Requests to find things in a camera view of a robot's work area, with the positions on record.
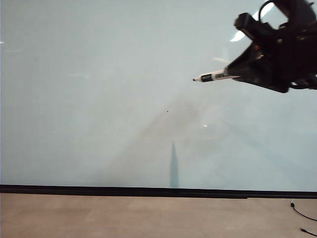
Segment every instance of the black marker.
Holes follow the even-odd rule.
[[[210,82],[215,80],[222,80],[227,78],[237,78],[239,76],[233,76],[226,73],[226,70],[219,70],[211,73],[205,73],[199,75],[198,77],[194,78],[193,81],[197,82]]]

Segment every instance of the black baseboard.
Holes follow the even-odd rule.
[[[147,188],[147,187],[0,185],[0,193],[78,195],[78,196],[126,196],[126,197],[317,199],[317,192],[304,192],[304,191],[256,191],[256,190],[219,190],[219,189]]]

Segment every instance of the white wall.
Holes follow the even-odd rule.
[[[315,91],[191,81],[261,4],[2,0],[2,184],[317,191]]]

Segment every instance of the gray floor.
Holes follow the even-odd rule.
[[[317,200],[294,200],[317,218]],[[305,238],[290,199],[1,195],[2,238]]]

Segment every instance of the cable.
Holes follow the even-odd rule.
[[[305,229],[303,229],[303,228],[301,228],[301,231],[302,231],[302,232],[305,232],[305,233],[308,233],[308,234],[310,234],[310,235],[312,235],[312,236],[317,237],[317,235],[316,235],[316,234],[311,233],[311,232],[309,232],[309,231],[306,231],[306,230],[305,230]]]
[[[299,211],[297,211],[296,208],[295,208],[295,203],[294,203],[294,202],[291,202],[291,207],[292,207],[292,208],[294,209],[294,211],[297,212],[299,215],[301,215],[301,216],[303,216],[303,217],[306,217],[306,218],[308,218],[308,219],[310,219],[310,220],[313,220],[313,221],[316,221],[316,222],[317,222],[317,219],[308,217],[308,216],[306,216],[306,215],[300,213]]]
[[[274,3],[275,0],[268,0],[268,1],[266,1],[265,3],[263,3],[262,6],[260,7],[260,9],[259,9],[259,22],[260,22],[260,23],[262,23],[262,21],[261,21],[261,12],[262,12],[263,8],[264,8],[266,5],[268,5],[269,3],[271,3],[271,2]]]

